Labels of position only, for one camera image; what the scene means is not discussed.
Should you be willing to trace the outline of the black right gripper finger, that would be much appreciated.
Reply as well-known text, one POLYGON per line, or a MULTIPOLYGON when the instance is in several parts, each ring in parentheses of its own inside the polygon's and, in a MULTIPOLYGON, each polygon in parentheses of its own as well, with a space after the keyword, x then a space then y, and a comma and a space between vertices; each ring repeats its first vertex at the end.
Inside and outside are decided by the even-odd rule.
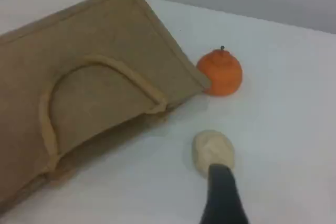
POLYGON ((249 223, 234 175, 226 165, 209 166, 207 201, 200 223, 249 223))

